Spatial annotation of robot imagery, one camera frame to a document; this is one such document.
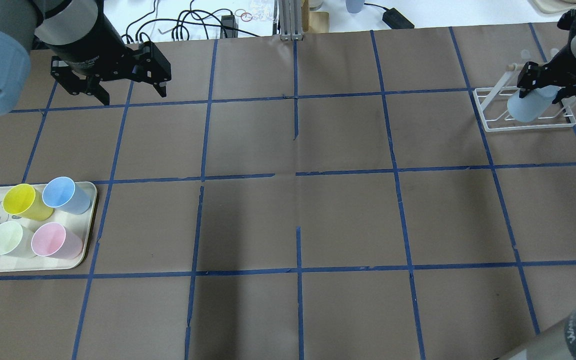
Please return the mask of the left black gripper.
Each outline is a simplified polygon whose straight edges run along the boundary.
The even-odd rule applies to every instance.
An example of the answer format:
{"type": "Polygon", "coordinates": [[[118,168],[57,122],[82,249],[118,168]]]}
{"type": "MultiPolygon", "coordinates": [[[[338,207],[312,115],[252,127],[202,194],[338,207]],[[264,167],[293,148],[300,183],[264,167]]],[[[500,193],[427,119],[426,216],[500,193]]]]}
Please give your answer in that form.
{"type": "Polygon", "coordinates": [[[110,21],[98,14],[92,28],[81,39],[69,44],[49,44],[50,75],[71,95],[93,96],[102,105],[110,105],[110,94],[101,84],[131,80],[153,86],[167,97],[167,82],[172,79],[169,60],[152,41],[127,47],[110,21]]]}

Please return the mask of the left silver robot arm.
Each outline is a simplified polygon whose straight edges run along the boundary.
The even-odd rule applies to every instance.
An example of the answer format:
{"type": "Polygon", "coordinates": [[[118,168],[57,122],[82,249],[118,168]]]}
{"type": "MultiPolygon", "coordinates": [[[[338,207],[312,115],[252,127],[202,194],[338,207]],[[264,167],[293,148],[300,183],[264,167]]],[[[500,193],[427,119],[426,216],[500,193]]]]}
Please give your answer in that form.
{"type": "Polygon", "coordinates": [[[169,60],[151,41],[126,46],[104,7],[102,0],[0,0],[0,116],[18,104],[34,40],[53,51],[50,75],[71,95],[107,106],[102,83],[126,79],[167,96],[169,60]]]}

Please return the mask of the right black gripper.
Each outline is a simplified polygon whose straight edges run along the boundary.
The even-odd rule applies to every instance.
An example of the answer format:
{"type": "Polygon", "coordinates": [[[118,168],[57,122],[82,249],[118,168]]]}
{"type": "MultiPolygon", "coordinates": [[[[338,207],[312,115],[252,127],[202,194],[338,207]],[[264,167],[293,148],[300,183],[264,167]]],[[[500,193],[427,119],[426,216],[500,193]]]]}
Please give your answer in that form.
{"type": "Polygon", "coordinates": [[[545,64],[526,62],[518,75],[518,96],[525,98],[550,85],[560,88],[556,98],[576,97],[576,57],[570,48],[562,48],[545,64]]]}

